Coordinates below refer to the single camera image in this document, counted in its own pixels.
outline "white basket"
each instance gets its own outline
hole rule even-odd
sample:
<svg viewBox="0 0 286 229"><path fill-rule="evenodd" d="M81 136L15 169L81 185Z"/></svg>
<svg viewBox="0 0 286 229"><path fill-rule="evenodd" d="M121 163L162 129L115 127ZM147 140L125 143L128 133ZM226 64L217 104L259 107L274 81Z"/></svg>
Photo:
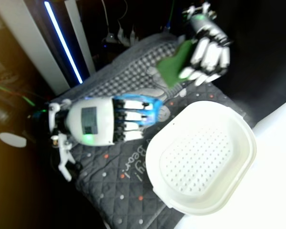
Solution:
<svg viewBox="0 0 286 229"><path fill-rule="evenodd" d="M255 137L242 116L200 101L151 140L146 169L153 191L168 207L206 215L226 204L255 155Z"/></svg>

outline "checkered fabric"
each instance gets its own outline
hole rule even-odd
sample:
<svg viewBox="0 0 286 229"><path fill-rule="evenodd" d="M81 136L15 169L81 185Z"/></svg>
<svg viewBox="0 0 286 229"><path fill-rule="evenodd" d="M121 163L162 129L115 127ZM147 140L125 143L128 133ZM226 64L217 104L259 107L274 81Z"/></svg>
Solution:
<svg viewBox="0 0 286 229"><path fill-rule="evenodd" d="M145 153L152 137L187 105L201 100L219 102L250 122L246 113L211 83L195 87L192 82L186 82L173 89L165 87L154 67L176 49L176 38L167 36L158 34L140 42L97 72L95 79L55 100L137 92L165 101L160 122L145 129L144 139L106 147L75 144L71 151L83 165L76 180L77 189L112 229L173 229L183 216L169 209L153 192L145 169Z"/></svg>

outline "robotic hand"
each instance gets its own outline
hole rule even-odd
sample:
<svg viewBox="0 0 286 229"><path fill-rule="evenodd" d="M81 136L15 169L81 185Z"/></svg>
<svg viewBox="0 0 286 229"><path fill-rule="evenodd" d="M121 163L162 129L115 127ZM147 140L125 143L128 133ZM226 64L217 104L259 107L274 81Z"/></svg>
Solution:
<svg viewBox="0 0 286 229"><path fill-rule="evenodd" d="M213 12L209 11L210 4L205 2L202 7L191 6L186 12L188 20L198 42L190 60L179 74L180 79L196 80L195 85L209 83L226 73L230 64L231 43L227 35L211 20Z"/></svg>
<svg viewBox="0 0 286 229"><path fill-rule="evenodd" d="M70 150L71 135L86 146L110 146L117 142L143 138L142 127L158 120L162 101L142 95L87 98L71 103L49 105L49 130L53 146L59 148L59 170L67 181L72 176L67 163L75 164Z"/></svg>

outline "white table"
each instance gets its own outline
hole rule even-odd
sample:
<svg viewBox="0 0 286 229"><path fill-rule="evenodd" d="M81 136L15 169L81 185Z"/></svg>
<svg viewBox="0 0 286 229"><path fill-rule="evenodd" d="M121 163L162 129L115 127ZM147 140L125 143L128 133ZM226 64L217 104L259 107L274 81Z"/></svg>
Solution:
<svg viewBox="0 0 286 229"><path fill-rule="evenodd" d="M184 216L175 229L286 229L286 104L253 129L256 159L218 212Z"/></svg>

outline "checkered pattern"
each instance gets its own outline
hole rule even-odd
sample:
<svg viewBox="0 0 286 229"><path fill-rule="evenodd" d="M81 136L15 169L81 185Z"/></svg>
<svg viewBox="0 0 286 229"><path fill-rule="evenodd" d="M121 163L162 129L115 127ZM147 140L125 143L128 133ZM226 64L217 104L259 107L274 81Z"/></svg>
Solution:
<svg viewBox="0 0 286 229"><path fill-rule="evenodd" d="M134 55L132 61L125 62L123 71L98 81L101 83L97 85L84 83L81 90L72 89L59 98L77 100L87 95L111 96L140 88L161 88L167 95L165 106L170 111L169 118L145 129L144 139L107 147L74 145L72 149L75 160L83 165L76 187L99 210L112 229L173 229L183 216L166 207L155 195L143 164L150 139L187 105L201 100L216 101L236 110L250 123L249 117L211 83L195 87L193 83L185 82L169 90L153 80L148 69L161 58L172 55L175 47L176 41L157 41L145 54L138 58ZM182 96L176 95L182 88L185 88L186 96L184 93Z"/></svg>

